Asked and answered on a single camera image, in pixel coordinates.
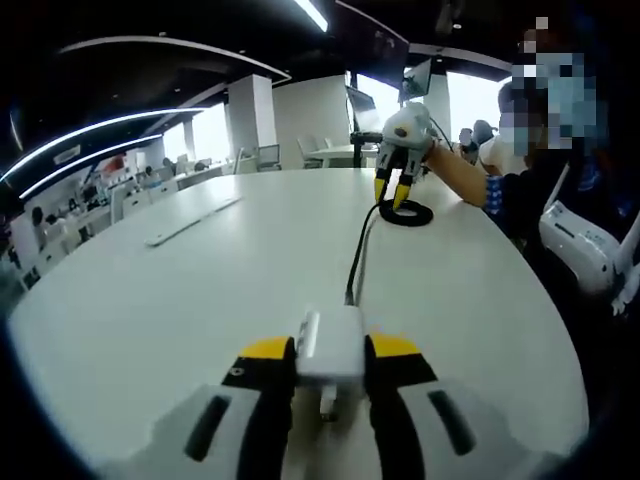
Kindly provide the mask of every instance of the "monitor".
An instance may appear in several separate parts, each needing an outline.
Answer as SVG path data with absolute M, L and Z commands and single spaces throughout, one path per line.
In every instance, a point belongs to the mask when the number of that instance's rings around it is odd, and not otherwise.
M 424 97 L 429 93 L 431 85 L 431 59 L 422 62 L 404 74 L 400 100 L 406 101 L 412 98 Z
M 347 95 L 361 132 L 381 132 L 383 124 L 378 116 L 376 104 L 366 93 L 352 87 L 347 88 Z

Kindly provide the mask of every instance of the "chair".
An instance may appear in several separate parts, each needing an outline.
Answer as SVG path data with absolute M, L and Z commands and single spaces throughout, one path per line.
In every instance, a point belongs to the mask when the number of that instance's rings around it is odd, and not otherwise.
M 333 142 L 328 137 L 317 138 L 318 147 L 320 149 L 331 148 L 333 147 Z M 351 168 L 353 167 L 353 159 L 349 158 L 330 158 L 326 160 L 326 166 L 331 168 Z
M 238 155 L 236 156 L 236 161 L 233 164 L 233 174 L 238 174 L 238 167 L 240 166 L 240 159 L 242 158 L 242 154 L 244 153 L 244 147 L 238 150 Z
M 163 183 L 159 187 L 152 188 L 151 190 L 149 190 L 151 203 L 159 202 L 163 198 L 169 197 L 174 193 L 178 193 L 178 190 L 178 182 L 176 181 L 168 181 L 166 183 Z
M 258 172 L 282 170 L 280 165 L 280 145 L 258 148 Z
M 316 139 L 311 135 L 305 135 L 304 137 L 298 137 L 297 141 L 302 154 L 304 168 L 322 168 L 321 159 L 308 157 L 311 152 L 318 150 Z
M 327 137 L 316 137 L 316 143 L 318 144 L 318 148 L 320 149 L 333 147 L 333 142 L 330 138 Z
M 127 188 L 124 185 L 118 185 L 111 190 L 111 225 L 124 218 L 122 211 L 122 202 L 127 195 Z
M 148 191 L 143 191 L 130 197 L 127 197 L 122 202 L 122 215 L 124 218 L 133 215 L 138 210 L 142 210 L 143 208 L 151 205 L 151 197 L 149 196 Z
M 67 256 L 67 252 L 62 245 L 62 238 L 48 243 L 38 255 L 36 260 L 36 270 L 40 277 L 44 277 L 58 263 Z
M 173 169 L 171 167 L 162 167 L 156 170 L 160 180 L 166 182 L 173 178 Z

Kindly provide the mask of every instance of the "wall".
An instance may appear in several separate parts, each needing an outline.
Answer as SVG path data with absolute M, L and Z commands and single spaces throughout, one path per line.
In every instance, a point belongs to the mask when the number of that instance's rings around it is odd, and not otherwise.
M 449 140 L 458 141 L 458 133 L 451 138 L 451 109 L 449 103 L 449 86 L 446 75 L 432 75 L 429 95 L 424 97 L 424 104 L 429 109 L 431 117 L 438 122 Z
M 349 144 L 344 76 L 308 80 L 273 90 L 276 133 L 283 169 L 303 167 L 297 138 L 311 134 Z

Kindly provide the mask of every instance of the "white table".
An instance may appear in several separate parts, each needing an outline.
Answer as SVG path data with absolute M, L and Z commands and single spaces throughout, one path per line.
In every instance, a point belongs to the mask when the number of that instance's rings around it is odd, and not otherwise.
M 342 302 L 374 175 L 215 178 L 117 223 L 38 282 L 10 333 L 46 412 L 82 457 L 98 465 L 137 451 L 156 420 L 217 384 L 247 344 L 296 336 L 309 306 Z M 162 247 L 144 246 L 159 225 L 238 194 Z M 375 220 L 361 304 L 370 327 L 410 337 L 440 378 L 495 405 L 527 447 L 566 453 L 588 416 L 551 300 L 498 228 L 436 177 L 411 198 L 435 219 L 414 229 Z M 322 468 L 337 473 L 319 478 L 379 478 L 365 406 L 334 440 Z M 300 478 L 291 455 L 284 478 Z
M 332 158 L 353 158 L 353 152 L 354 152 L 353 145 L 339 145 L 331 148 L 323 148 L 321 150 L 316 150 L 314 152 L 309 152 L 305 155 L 305 159 L 316 158 L 318 160 L 322 160 L 322 168 L 328 168 L 329 162 L 331 161 Z M 362 156 L 365 159 L 376 158 L 377 155 L 378 155 L 377 149 L 372 149 L 372 148 L 362 149 Z

